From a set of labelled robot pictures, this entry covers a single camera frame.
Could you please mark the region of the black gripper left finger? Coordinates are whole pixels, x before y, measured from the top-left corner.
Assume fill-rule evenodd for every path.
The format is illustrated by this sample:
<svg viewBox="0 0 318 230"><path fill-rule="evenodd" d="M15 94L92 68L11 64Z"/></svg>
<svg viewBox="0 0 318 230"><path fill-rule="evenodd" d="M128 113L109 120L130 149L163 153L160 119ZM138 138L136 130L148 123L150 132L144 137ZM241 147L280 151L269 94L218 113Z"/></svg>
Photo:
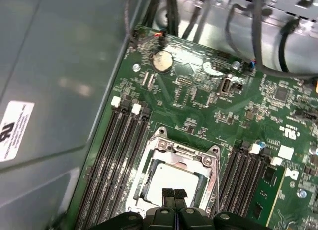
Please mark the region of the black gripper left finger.
<svg viewBox="0 0 318 230"><path fill-rule="evenodd" d="M162 190L162 206L150 208L146 216L124 212L92 227L93 230L174 230L175 194L173 189Z"/></svg>

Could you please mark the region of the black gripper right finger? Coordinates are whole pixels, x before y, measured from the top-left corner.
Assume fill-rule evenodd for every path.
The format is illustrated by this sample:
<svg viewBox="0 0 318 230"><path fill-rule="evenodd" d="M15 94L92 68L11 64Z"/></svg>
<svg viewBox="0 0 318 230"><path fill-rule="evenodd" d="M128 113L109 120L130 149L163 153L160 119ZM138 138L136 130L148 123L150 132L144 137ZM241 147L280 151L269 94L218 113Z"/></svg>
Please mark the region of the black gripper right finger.
<svg viewBox="0 0 318 230"><path fill-rule="evenodd" d="M199 208L188 207L187 194L183 189L174 190L175 207L178 214L177 224L180 230L268 230L269 227L258 224L230 212L220 212L214 217L207 216Z"/></svg>

